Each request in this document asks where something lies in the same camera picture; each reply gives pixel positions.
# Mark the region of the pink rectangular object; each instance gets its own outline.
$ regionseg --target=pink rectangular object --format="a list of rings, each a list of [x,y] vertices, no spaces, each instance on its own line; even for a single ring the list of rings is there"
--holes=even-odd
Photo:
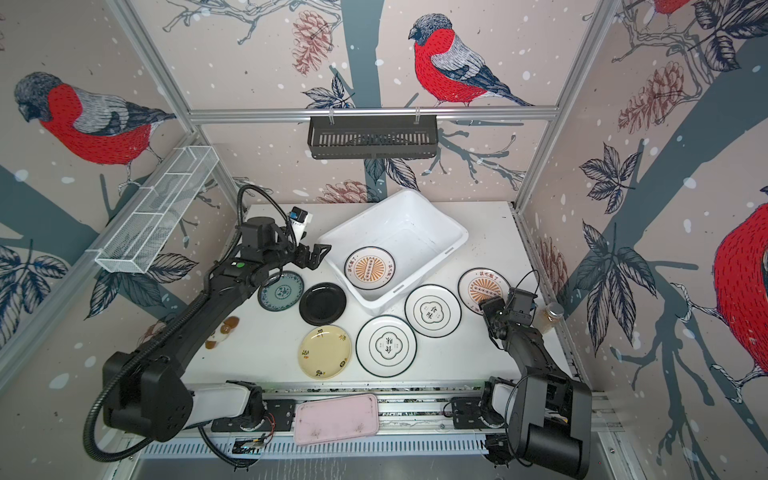
[[[297,445],[375,435],[379,431],[379,400],[366,394],[305,402],[296,409],[294,425]]]

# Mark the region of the bird's red breast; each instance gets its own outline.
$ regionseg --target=bird's red breast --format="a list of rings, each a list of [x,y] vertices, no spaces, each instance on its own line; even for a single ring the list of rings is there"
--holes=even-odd
[[[690,0],[654,0],[654,10],[669,15],[675,13],[680,7]]]
[[[763,204],[723,239],[714,263],[717,311],[763,371],[768,371],[767,250],[768,204]]]
[[[414,44],[416,78],[424,89],[440,101],[469,103],[487,91],[451,80],[432,64],[433,55],[450,50],[454,36],[453,30],[441,28],[429,37],[423,47]]]
[[[83,107],[72,87],[61,84],[48,93],[51,121],[43,127],[58,138],[73,154],[95,164],[128,164],[147,149],[151,125],[142,125],[114,136],[84,134],[74,128]]]

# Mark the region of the white plate with black rim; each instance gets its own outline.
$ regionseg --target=white plate with black rim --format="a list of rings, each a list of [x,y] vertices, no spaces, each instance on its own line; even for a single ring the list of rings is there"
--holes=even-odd
[[[458,279],[458,296],[471,311],[482,315],[479,303],[500,296],[507,301],[509,282],[489,268],[473,268]]]
[[[344,274],[355,287],[376,290],[395,276],[395,259],[383,248],[363,247],[346,259]]]
[[[396,376],[405,372],[416,357],[416,335],[397,316],[377,316],[358,332],[355,351],[360,365],[371,375]]]
[[[444,286],[421,285],[406,299],[406,319],[416,332],[440,338],[456,330],[462,321],[462,305]]]

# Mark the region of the yellow plate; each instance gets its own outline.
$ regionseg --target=yellow plate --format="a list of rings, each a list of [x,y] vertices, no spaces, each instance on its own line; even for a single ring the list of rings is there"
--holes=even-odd
[[[313,379],[329,379],[344,370],[352,355],[352,340],[338,326],[319,326],[299,347],[299,366]]]

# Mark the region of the gray floor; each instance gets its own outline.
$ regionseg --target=gray floor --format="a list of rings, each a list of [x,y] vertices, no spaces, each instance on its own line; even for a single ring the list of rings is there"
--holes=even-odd
[[[593,435],[590,480],[614,480],[607,468],[599,440]],[[432,455],[402,457],[322,458],[312,460],[264,460],[249,472],[232,468],[217,458],[199,460],[144,460],[134,480],[565,480],[568,477],[536,465],[494,468],[480,455]]]

